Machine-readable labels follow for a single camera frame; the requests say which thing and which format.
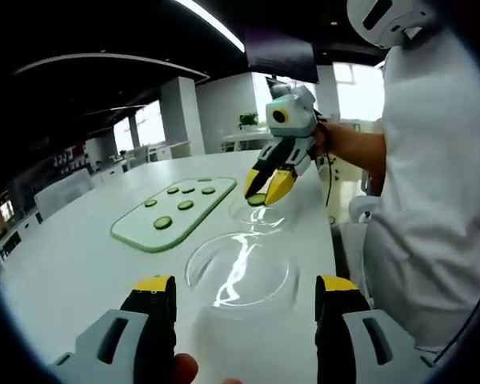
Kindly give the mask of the person's right hand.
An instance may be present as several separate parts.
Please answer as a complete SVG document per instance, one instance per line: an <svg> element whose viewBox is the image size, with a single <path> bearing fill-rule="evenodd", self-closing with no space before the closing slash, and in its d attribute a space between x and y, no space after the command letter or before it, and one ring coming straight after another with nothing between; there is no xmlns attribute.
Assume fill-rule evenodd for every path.
<svg viewBox="0 0 480 384"><path fill-rule="evenodd" d="M320 118L314 129L314 144L309 150L310 158L314 161L322 156L327 156L330 151L331 138L327 124L327 120Z"/></svg>

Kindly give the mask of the person's left hand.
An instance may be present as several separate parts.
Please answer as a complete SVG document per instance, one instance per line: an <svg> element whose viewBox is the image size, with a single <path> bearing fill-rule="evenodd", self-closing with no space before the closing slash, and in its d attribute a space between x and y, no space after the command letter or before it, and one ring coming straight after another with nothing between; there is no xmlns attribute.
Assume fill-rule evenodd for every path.
<svg viewBox="0 0 480 384"><path fill-rule="evenodd" d="M198 375L198 363L189 354L176 354L173 360L173 383L191 384Z"/></svg>

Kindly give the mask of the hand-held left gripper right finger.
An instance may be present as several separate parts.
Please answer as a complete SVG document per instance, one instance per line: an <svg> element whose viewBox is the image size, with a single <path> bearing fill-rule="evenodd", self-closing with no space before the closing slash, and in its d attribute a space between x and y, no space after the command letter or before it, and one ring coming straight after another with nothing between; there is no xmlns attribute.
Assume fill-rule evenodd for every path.
<svg viewBox="0 0 480 384"><path fill-rule="evenodd" d="M424 383L433 364L382 310L373 310L352 281L319 275L314 342L318 383Z"/></svg>

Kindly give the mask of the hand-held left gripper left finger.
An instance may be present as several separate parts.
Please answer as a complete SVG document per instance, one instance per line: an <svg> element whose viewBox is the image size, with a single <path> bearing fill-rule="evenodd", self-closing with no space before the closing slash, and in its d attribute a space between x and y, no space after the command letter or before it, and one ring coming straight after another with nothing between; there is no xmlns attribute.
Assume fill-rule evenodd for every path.
<svg viewBox="0 0 480 384"><path fill-rule="evenodd" d="M175 278L145 278L49 369L60 383L171 383L176 319Z"/></svg>

